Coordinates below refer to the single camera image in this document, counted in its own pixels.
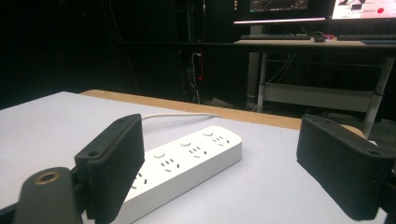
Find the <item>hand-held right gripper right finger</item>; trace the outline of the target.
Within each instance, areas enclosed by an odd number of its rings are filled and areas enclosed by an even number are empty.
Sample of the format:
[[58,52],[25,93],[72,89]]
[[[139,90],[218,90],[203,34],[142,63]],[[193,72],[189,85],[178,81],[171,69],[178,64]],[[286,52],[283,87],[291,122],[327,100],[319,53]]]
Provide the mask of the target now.
[[304,115],[296,156],[351,219],[373,220],[382,209],[396,221],[396,152],[330,119]]

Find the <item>black keyboard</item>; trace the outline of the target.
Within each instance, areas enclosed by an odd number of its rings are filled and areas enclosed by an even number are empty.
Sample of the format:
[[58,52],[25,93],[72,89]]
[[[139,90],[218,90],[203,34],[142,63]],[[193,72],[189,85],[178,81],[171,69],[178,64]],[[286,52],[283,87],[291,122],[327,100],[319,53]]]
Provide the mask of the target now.
[[241,40],[310,40],[309,35],[241,35]]
[[338,41],[382,41],[382,40],[396,40],[396,34],[386,35],[339,35],[336,37]]

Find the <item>computer monitor with white screen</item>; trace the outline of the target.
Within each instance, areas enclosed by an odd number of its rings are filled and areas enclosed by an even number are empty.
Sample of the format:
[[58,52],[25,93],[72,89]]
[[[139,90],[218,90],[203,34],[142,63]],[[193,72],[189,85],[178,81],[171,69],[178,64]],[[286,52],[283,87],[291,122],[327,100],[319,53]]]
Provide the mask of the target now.
[[394,19],[396,0],[335,0],[333,20]]

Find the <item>metal frame desk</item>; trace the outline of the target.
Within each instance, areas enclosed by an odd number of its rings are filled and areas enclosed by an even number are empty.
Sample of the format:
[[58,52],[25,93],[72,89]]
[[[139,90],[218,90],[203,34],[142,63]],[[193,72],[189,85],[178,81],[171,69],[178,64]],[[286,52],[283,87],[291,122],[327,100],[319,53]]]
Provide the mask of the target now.
[[[257,110],[259,112],[263,110],[263,104],[267,101],[359,111],[365,114],[361,132],[364,136],[370,135],[391,70],[396,63],[396,44],[370,41],[338,41],[335,39],[322,43],[314,40],[239,40],[233,44],[238,48],[250,52],[259,52],[262,55],[261,74],[258,83]],[[337,90],[266,83],[267,56],[270,52],[310,52],[318,53],[320,56],[328,56],[332,53],[369,55],[379,56],[383,59],[383,62],[381,63],[380,75],[372,91]]]

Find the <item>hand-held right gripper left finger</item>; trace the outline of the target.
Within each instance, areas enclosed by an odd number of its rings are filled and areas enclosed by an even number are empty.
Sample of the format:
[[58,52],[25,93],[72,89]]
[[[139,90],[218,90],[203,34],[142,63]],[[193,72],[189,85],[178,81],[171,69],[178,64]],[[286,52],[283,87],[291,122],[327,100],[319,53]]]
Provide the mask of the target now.
[[115,120],[75,156],[78,181],[88,188],[88,218],[115,220],[144,161],[139,114]]

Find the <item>white power strip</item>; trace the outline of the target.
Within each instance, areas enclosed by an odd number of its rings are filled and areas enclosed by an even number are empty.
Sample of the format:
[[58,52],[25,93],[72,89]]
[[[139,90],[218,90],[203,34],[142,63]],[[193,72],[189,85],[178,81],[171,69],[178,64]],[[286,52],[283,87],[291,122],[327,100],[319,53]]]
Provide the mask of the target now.
[[111,224],[132,224],[242,159],[242,138],[210,126],[145,153],[145,162]]

